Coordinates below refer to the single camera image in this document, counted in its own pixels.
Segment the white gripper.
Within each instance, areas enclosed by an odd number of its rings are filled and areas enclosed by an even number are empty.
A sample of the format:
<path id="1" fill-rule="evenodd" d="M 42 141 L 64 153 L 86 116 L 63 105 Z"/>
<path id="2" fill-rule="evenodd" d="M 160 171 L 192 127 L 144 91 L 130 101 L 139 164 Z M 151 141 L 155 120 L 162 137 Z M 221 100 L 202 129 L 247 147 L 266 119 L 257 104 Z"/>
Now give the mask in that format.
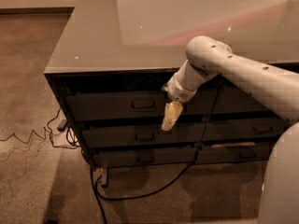
<path id="1" fill-rule="evenodd" d="M 164 119 L 162 124 L 163 131 L 170 131 L 176 124 L 182 110 L 182 103 L 188 103 L 196 91 L 189 91 L 184 88 L 176 76 L 172 76 L 166 84 L 163 85 L 162 90 L 167 93 L 167 96 L 172 100 L 167 103 L 164 109 Z"/>

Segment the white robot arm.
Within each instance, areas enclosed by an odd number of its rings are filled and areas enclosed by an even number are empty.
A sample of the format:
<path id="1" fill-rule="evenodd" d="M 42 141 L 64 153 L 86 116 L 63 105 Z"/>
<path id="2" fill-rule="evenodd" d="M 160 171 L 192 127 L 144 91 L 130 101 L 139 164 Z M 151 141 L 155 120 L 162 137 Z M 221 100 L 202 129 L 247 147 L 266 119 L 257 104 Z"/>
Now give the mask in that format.
<path id="1" fill-rule="evenodd" d="M 186 46 L 187 61 L 164 85 L 162 129 L 169 131 L 198 88 L 221 75 L 287 121 L 270 154 L 263 180 L 258 224 L 299 224 L 299 74 L 233 54 L 208 36 Z"/>

